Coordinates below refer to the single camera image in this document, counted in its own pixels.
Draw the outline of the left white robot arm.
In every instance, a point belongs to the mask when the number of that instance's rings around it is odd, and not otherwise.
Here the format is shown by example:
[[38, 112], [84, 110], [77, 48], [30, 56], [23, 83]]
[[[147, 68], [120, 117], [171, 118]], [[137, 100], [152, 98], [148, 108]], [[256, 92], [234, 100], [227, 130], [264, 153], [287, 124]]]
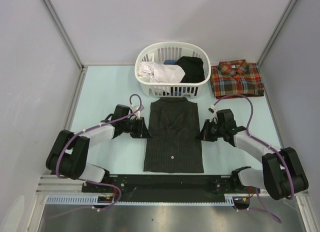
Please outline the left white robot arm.
[[107, 191], [111, 185], [110, 172], [87, 162], [89, 149], [123, 133], [134, 139], [149, 139], [151, 135], [138, 109], [138, 106], [118, 104], [97, 126], [77, 134], [60, 131], [46, 159], [46, 168], [60, 177], [91, 181], [98, 191]]

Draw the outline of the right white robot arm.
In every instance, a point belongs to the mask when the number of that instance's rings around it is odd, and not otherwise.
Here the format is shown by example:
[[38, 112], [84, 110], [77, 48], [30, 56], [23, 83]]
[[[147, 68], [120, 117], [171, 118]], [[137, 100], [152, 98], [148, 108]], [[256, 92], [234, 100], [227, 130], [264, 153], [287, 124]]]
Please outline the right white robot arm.
[[279, 148], [268, 144], [249, 132], [245, 126], [237, 126], [230, 109], [210, 107], [211, 119], [204, 122], [196, 139], [216, 142], [222, 138], [261, 163], [261, 169], [244, 166], [231, 173], [231, 188], [242, 193], [248, 187], [266, 190], [276, 201], [292, 198], [309, 188], [309, 182], [298, 153], [292, 147]]

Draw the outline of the dark striped long sleeve shirt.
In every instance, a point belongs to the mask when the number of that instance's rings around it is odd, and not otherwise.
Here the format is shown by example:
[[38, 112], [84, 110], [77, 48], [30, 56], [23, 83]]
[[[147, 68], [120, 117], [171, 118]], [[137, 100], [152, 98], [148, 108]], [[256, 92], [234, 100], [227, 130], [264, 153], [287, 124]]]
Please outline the dark striped long sleeve shirt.
[[153, 173], [204, 172], [198, 104], [162, 97], [150, 105], [143, 170]]

